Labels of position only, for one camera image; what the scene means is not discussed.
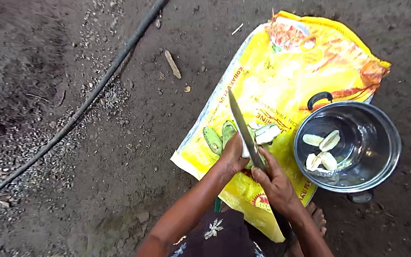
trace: black hose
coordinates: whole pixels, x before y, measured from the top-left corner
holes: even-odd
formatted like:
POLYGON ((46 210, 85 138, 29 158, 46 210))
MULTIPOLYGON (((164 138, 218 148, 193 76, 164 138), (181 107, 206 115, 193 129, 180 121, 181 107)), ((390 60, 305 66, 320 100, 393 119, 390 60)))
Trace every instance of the black hose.
POLYGON ((139 41, 142 35, 147 30, 148 26, 152 22, 152 20, 156 17, 159 13, 161 8, 168 2, 169 0, 158 0, 150 9, 148 14, 144 17, 144 19, 140 22, 139 26, 137 27, 136 31, 133 33, 131 38, 126 42, 125 47, 121 50, 117 58, 114 59, 112 62, 111 67, 107 70, 104 77, 99 82, 99 85, 93 90, 91 96, 85 100, 82 106, 77 110, 77 112, 69 119, 68 123, 55 135, 55 137, 50 140, 50 142, 43 147, 35 156, 33 156, 28 162, 26 162, 22 167, 18 168, 14 173, 12 173, 9 177, 4 179, 3 182, 0 183, 0 190, 3 189, 7 184, 12 182, 16 177, 20 176, 23 172, 25 172, 31 165, 33 165, 39 158, 44 156, 52 147, 54 147, 58 142, 60 142, 63 137, 65 137, 69 131, 71 131, 75 122, 82 116, 85 110, 90 106, 90 104, 94 101, 94 99, 99 95, 100 91, 106 86, 107 82, 111 79, 112 75, 118 69, 120 64, 123 62, 125 57, 128 55, 129 51, 133 49, 135 44, 139 41))

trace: hand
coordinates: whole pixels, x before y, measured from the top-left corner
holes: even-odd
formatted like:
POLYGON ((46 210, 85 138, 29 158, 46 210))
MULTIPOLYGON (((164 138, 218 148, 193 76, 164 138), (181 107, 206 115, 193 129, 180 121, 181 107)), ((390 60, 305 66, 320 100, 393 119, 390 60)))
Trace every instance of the hand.
POLYGON ((220 159, 217 163, 222 163, 226 166, 226 170, 231 175, 235 175, 245 167, 250 158, 242 157, 242 139, 239 133, 235 133, 226 143, 220 159))
POLYGON ((277 158, 264 148, 259 147, 259 152, 266 158, 269 167, 267 174, 260 168, 252 167, 252 175, 266 192, 266 196, 272 206, 285 218, 296 211, 302 203, 294 191, 291 181, 280 167, 277 158))

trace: white floral pattern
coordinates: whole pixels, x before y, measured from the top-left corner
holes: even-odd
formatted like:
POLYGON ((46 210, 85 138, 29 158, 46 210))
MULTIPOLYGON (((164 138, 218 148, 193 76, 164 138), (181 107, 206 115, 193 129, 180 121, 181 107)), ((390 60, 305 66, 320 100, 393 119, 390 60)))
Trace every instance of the white floral pattern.
POLYGON ((183 250, 186 248, 186 243, 183 243, 178 250, 174 252, 171 257, 179 257, 180 254, 183 254, 183 250))
POLYGON ((264 257, 264 254, 262 252, 259 252, 258 249, 255 249, 255 254, 256 257, 264 257))
POLYGON ((204 238, 206 240, 209 239, 210 237, 216 237, 217 231, 220 231, 220 230, 223 229, 223 227, 219 227, 219 225, 221 224, 222 221, 223 221, 223 219, 220 219, 220 220, 215 219, 214 222, 213 222, 213 225, 212 224, 209 225, 210 231, 207 231, 204 234, 204 238))

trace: yellow rice sack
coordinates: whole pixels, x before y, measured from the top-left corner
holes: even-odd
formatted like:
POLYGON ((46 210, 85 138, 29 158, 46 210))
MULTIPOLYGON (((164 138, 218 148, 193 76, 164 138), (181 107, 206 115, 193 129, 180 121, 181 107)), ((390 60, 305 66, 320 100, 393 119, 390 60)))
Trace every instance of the yellow rice sack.
MULTIPOLYGON (((219 135, 226 120, 230 86, 245 120, 277 123, 281 134, 269 146, 290 178, 304 205, 317 187, 300 172, 292 153, 294 128, 310 113, 308 100, 323 91, 334 102, 369 101, 390 63, 373 56, 345 25, 318 17, 299 17, 281 11, 258 26, 234 55, 184 141, 171 160, 200 180, 219 156, 212 153, 202 129, 209 126, 219 135)), ((328 104, 318 101, 314 110, 328 104)), ((262 187, 251 172, 237 173, 219 197, 274 242, 283 242, 277 222, 262 187)))

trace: bare foot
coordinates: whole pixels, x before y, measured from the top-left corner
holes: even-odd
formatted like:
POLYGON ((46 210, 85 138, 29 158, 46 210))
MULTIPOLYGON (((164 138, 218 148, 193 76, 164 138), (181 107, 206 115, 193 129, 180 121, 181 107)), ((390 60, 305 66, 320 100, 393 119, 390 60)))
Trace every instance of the bare foot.
MULTIPOLYGON (((318 229, 321 232, 321 235, 324 236, 326 234, 326 220, 324 219, 323 210, 317 208, 315 203, 310 202, 305 209, 308 213, 312 215, 312 219, 317 225, 318 229)), ((299 242, 294 243, 291 247, 289 247, 283 257, 304 257, 302 250, 300 248, 299 242)))

